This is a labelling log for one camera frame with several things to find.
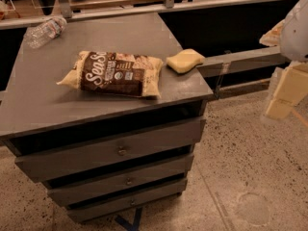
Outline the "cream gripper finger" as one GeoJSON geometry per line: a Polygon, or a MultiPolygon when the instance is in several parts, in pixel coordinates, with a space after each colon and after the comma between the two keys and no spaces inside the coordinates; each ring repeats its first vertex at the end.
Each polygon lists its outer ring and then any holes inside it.
{"type": "Polygon", "coordinates": [[[308,64],[290,64],[273,83],[274,90],[265,116],[283,119],[308,94],[308,64]]]}
{"type": "Polygon", "coordinates": [[[274,27],[261,36],[259,42],[265,46],[273,47],[280,44],[280,35],[284,20],[278,22],[274,27]]]}

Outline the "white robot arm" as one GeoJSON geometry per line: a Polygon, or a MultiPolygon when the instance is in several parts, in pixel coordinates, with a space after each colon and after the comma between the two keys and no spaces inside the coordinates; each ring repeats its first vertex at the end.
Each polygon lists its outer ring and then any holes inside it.
{"type": "Polygon", "coordinates": [[[278,46],[291,63],[270,80],[265,116],[283,119],[308,94],[308,0],[299,0],[286,17],[261,36],[265,46],[278,46]]]}

